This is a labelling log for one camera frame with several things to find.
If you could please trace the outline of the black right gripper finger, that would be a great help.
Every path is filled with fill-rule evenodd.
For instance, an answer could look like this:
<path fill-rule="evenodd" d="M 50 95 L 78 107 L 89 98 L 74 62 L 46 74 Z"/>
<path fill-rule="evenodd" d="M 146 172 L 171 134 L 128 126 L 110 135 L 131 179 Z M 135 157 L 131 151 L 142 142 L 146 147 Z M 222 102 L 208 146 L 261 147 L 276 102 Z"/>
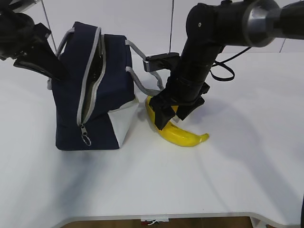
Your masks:
<path fill-rule="evenodd" d="M 154 111 L 154 124 L 158 130 L 162 130 L 171 118 L 175 116 L 171 103 L 160 96 L 152 97 L 149 106 Z"/>
<path fill-rule="evenodd" d="M 191 114 L 196 108 L 202 106 L 205 100 L 202 97 L 198 97 L 195 101 L 178 105 L 176 115 L 179 119 L 184 120 L 189 114 Z"/>

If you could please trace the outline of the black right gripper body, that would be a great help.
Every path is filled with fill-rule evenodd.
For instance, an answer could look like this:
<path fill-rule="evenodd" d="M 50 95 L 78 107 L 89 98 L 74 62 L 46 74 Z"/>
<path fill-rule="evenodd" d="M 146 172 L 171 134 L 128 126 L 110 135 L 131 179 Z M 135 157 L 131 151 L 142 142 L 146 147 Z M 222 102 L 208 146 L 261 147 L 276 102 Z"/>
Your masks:
<path fill-rule="evenodd" d="M 206 82 L 194 82 L 185 78 L 168 77 L 166 87 L 152 98 L 152 105 L 167 107 L 172 105 L 192 105 L 206 94 L 210 86 Z"/>

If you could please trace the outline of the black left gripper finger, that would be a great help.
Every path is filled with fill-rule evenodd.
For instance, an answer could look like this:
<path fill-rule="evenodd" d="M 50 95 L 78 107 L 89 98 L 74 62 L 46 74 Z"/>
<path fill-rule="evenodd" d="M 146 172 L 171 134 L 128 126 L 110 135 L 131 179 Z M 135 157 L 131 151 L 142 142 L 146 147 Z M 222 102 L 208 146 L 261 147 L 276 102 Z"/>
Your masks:
<path fill-rule="evenodd" d="M 39 57 L 18 57 L 14 67 L 30 70 L 55 80 L 63 80 L 63 67 L 56 59 Z"/>
<path fill-rule="evenodd" d="M 35 43 L 29 47 L 26 67 L 55 80 L 69 77 L 66 68 L 46 43 Z"/>

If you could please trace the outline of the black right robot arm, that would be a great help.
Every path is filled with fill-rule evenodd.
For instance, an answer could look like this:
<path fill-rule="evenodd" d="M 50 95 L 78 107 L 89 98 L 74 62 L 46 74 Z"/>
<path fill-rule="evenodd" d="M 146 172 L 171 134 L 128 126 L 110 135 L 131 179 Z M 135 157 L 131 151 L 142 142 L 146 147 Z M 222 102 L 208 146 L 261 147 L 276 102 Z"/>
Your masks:
<path fill-rule="evenodd" d="M 262 48 L 275 38 L 304 38 L 304 3 L 284 7 L 273 0 L 224 0 L 198 3 L 186 20 L 187 40 L 181 54 L 150 58 L 150 69 L 170 70 L 165 88 L 150 100 L 154 123 L 162 130 L 171 118 L 184 120 L 204 104 L 207 75 L 227 46 Z"/>

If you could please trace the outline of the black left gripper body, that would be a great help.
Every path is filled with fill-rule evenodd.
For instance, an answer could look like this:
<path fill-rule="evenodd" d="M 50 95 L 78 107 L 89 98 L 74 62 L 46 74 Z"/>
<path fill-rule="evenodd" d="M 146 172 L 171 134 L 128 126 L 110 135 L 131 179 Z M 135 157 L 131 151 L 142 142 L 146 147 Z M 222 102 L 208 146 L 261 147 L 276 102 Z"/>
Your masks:
<path fill-rule="evenodd" d="M 16 59 L 28 45 L 44 43 L 51 35 L 44 24 L 36 24 L 24 13 L 0 10 L 0 59 Z"/>

